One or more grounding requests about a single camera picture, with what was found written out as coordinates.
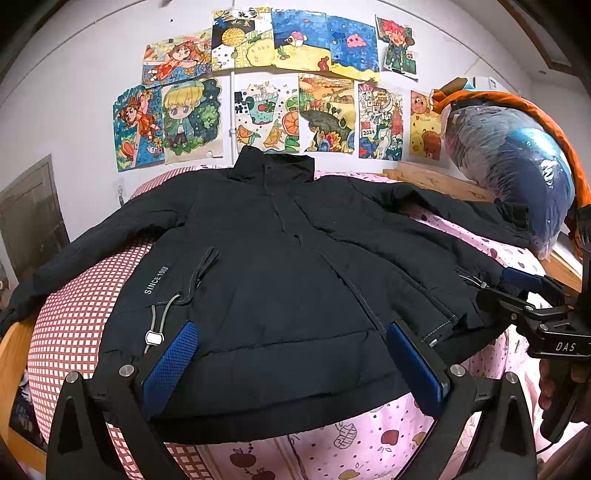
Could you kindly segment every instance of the door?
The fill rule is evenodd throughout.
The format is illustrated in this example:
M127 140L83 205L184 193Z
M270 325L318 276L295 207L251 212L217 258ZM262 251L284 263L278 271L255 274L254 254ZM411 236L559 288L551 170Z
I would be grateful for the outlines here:
M0 232L19 282L70 243L50 155L0 193Z

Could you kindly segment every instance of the landscape drawing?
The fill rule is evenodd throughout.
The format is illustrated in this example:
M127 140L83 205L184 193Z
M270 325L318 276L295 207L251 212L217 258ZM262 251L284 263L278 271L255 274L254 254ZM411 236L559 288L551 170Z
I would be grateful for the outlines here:
M266 67L275 49L271 8L229 8L213 13L212 69Z
M355 82L300 74L300 113L314 133L306 151L353 153Z
M273 65L308 72L330 70L332 38L326 14L306 10L272 9Z
M402 94L359 84L359 158L402 160Z
M373 26L327 16L331 38L330 71L355 80L379 81L378 42Z

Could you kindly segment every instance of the wooden bed frame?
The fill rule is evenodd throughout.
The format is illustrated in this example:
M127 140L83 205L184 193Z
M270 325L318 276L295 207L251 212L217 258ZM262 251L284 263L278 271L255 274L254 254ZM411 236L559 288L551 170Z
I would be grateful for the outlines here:
M487 190L416 164L399 162L396 170L386 169L383 175L389 179L407 181L426 189L447 193L460 200L491 202L494 199ZM581 277L558 255L552 253L549 260L542 261L542 265L548 275L581 291ZM25 440L8 425L18 384L27 366L36 318L37 315L34 315L24 322L12 325L0 343L0 437L16 460L45 474L45 452Z

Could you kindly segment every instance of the jacket sleeve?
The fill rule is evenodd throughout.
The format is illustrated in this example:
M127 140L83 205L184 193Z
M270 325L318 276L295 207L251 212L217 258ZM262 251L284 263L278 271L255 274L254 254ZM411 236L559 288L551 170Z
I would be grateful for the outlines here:
M422 189L406 182L349 181L359 193L393 212L400 212L405 205L413 203L475 235L521 248L527 248L530 243L525 205L498 199L494 203L456 200L444 193Z
M46 298L70 280L120 249L142 231L156 234L179 226L188 209L187 175L178 175L130 200L106 220L74 240L14 290L0 313L0 336L39 309Z

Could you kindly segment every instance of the jacket collar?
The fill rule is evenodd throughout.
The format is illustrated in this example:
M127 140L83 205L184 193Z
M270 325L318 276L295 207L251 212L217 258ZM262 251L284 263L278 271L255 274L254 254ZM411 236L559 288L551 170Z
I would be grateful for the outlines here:
M304 183L314 180L314 159L308 155L264 154L246 145L228 178L266 186Z

